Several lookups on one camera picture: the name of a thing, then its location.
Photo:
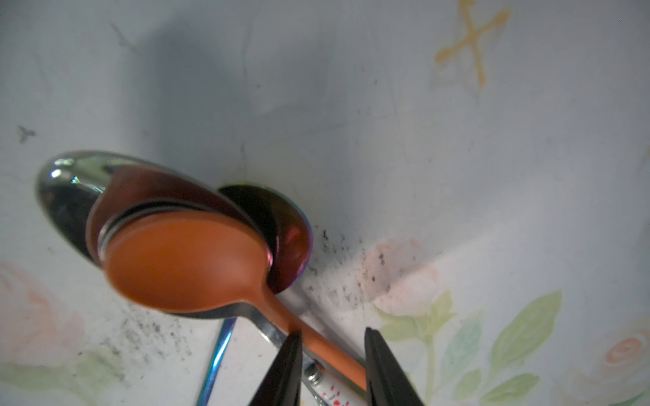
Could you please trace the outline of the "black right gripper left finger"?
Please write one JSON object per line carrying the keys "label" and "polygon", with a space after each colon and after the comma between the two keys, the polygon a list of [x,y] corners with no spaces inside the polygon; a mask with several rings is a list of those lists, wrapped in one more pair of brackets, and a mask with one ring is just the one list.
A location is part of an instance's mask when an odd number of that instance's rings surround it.
{"label": "black right gripper left finger", "polygon": [[296,406],[301,402],[302,333],[293,332],[280,347],[250,406]]}

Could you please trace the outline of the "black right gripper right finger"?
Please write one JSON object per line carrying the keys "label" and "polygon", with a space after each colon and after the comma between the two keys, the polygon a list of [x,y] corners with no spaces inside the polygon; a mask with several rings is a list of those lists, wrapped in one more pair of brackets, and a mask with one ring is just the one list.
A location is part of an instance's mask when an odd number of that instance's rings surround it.
{"label": "black right gripper right finger", "polygon": [[371,406],[423,406],[406,374],[379,330],[364,335],[367,404]]}

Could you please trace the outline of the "rainbow iridescent spoon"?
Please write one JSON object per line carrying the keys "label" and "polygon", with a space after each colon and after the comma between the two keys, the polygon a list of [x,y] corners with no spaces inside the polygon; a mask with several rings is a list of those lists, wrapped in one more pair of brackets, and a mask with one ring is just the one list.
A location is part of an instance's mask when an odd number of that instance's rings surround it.
{"label": "rainbow iridescent spoon", "polygon": [[232,184],[219,191],[253,220],[273,254],[267,285],[274,294],[289,288],[309,261],[313,237],[302,211],[287,197],[269,187]]}

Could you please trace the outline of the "orange plastic spoon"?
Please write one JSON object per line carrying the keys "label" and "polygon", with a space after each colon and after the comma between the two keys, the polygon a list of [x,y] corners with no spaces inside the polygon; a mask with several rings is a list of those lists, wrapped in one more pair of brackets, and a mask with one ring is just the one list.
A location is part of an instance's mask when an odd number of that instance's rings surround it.
{"label": "orange plastic spoon", "polygon": [[272,260],[251,227],[209,211],[170,211],[120,228],[103,253],[110,284],[126,298],[172,314],[247,304],[282,333],[300,331],[304,346],[366,388],[366,371],[290,311],[269,289]]}

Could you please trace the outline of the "silver spoon clear handle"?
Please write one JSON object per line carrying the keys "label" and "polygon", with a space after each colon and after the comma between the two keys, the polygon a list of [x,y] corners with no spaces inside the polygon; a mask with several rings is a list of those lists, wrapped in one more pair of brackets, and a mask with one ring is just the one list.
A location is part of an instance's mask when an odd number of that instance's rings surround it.
{"label": "silver spoon clear handle", "polygon": [[[52,225],[82,256],[99,267],[105,277],[101,260],[109,240],[120,228],[152,214],[214,212],[244,223],[263,238],[249,215],[219,189],[210,189],[168,168],[110,152],[68,152],[52,158],[37,175],[36,193]],[[189,315],[168,314],[191,318],[245,317],[276,345],[289,336],[249,304]],[[324,363],[329,365],[304,346],[303,335],[302,353],[306,357],[302,362],[303,371],[318,369]]]}

